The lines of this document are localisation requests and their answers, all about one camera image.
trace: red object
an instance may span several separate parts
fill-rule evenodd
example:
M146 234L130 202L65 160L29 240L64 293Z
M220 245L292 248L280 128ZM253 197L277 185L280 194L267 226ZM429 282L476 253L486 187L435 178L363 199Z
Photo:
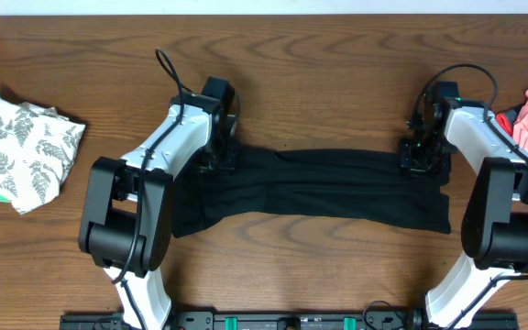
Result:
M509 118L505 114L497 114L496 121L498 121L500 127L502 127L502 129L504 129L504 131L512 137L512 125Z

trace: white crumpled bag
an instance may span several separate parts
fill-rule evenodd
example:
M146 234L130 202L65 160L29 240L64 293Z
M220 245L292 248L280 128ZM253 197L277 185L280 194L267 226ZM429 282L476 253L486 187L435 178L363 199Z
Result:
M58 196L83 131L55 108L0 97L0 202L24 214Z

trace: white wall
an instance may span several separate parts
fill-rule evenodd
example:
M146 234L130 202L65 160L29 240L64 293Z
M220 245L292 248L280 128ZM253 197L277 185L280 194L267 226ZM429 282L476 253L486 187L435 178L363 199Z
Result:
M0 0L0 15L528 14L528 0Z

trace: wooden table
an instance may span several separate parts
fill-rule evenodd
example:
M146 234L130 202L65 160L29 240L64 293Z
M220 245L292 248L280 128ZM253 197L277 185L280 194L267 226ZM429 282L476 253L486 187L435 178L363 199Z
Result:
M528 16L0 17L0 94L57 106L87 125L60 197L20 216L0 204L0 329L58 328L69 312L119 309L116 290L77 247L89 169L118 158L161 122L174 84L228 78L241 93L243 141L275 149L394 151L413 99L458 62L491 69L496 109L528 88ZM464 96L488 98L480 73L449 74ZM461 251L475 174L453 159L451 235L364 220L242 214L173 239L162 267L180 305L219 311L361 311L381 299L418 303ZM528 329L528 282L487 303Z

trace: folded black fabric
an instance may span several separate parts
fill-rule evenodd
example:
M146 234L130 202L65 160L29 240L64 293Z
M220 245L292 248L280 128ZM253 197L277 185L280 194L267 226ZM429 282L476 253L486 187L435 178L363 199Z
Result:
M448 174L404 176L398 155L385 152L241 146L234 172L179 174L172 233L183 237L255 211L368 219L449 234L449 198L440 193Z

